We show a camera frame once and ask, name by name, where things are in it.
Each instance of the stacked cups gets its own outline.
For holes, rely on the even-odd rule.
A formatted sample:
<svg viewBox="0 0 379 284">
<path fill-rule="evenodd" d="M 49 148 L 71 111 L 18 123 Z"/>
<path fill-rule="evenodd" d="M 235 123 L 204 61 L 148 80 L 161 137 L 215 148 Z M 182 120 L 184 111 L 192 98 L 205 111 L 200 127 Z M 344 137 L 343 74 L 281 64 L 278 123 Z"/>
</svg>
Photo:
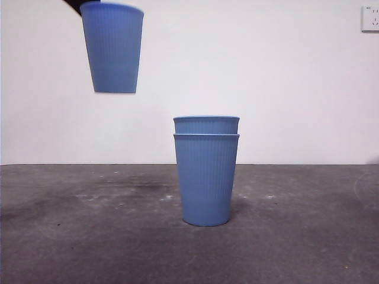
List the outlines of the stacked cups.
<svg viewBox="0 0 379 284">
<path fill-rule="evenodd" d="M 176 117 L 175 150 L 183 219 L 198 226 L 229 220 L 236 167 L 238 117 Z"/>
</svg>

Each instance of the cup rim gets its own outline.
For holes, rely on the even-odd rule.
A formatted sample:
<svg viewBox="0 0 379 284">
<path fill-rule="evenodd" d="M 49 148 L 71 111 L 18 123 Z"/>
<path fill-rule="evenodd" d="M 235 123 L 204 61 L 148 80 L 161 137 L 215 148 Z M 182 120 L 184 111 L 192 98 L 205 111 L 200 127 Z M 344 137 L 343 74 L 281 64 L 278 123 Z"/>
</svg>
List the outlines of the cup rim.
<svg viewBox="0 0 379 284">
<path fill-rule="evenodd" d="M 174 136 L 226 136 L 226 137 L 238 137 L 239 134 L 231 133 L 174 133 Z"/>
<path fill-rule="evenodd" d="M 184 115 L 180 117 L 174 117 L 174 120 L 181 120 L 186 118 L 229 118 L 239 120 L 239 117 L 235 117 L 232 115 Z"/>
<path fill-rule="evenodd" d="M 121 9 L 136 11 L 136 12 L 142 13 L 142 15 L 143 15 L 143 11 L 139 10 L 137 7 L 130 6 L 130 5 L 125 5 L 125 4 L 120 4 L 120 3 L 112 3 L 112 2 L 106 2 L 106 3 L 104 3 L 104 2 L 100 2 L 100 1 L 87 1 L 87 2 L 84 2 L 82 5 L 80 5 L 79 9 L 82 12 L 82 8 L 89 8 L 91 6 L 94 6 L 94 7 L 98 7 L 98 6 L 105 7 L 105 6 L 108 6 L 108 7 L 114 7 L 114 8 L 121 8 Z"/>
</svg>

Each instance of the blue cup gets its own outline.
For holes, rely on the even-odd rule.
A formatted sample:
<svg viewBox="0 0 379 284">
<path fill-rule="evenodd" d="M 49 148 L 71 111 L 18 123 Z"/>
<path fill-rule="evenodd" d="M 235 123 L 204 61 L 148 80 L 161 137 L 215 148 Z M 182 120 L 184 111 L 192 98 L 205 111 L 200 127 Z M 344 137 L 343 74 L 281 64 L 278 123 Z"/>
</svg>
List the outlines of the blue cup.
<svg viewBox="0 0 379 284">
<path fill-rule="evenodd" d="M 86 2 L 80 9 L 95 91 L 135 93 L 143 12 L 98 1 Z"/>
<path fill-rule="evenodd" d="M 175 117 L 175 133 L 237 134 L 239 117 L 192 115 Z"/>
<path fill-rule="evenodd" d="M 174 134 L 183 219 L 197 226 L 229 220 L 238 134 Z"/>
</svg>

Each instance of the gray floor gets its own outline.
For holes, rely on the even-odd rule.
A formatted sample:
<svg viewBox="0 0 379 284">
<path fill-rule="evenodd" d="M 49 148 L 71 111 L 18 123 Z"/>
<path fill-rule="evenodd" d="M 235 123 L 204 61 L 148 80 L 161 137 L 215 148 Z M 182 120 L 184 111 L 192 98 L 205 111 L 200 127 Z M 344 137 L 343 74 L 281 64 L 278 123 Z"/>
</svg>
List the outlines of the gray floor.
<svg viewBox="0 0 379 284">
<path fill-rule="evenodd" d="M 181 220 L 173 165 L 2 170 L 2 283 L 379 283 L 379 166 L 237 166 L 231 220 Z"/>
</svg>

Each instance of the electrical outlet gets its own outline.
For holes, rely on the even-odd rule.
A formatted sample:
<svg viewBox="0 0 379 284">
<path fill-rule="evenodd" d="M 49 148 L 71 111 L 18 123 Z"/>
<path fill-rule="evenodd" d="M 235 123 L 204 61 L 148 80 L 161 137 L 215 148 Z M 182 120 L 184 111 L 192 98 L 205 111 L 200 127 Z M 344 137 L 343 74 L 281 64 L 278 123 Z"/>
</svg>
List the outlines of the electrical outlet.
<svg viewBox="0 0 379 284">
<path fill-rule="evenodd" d="M 362 7 L 362 31 L 364 33 L 379 33 L 379 6 Z"/>
</svg>

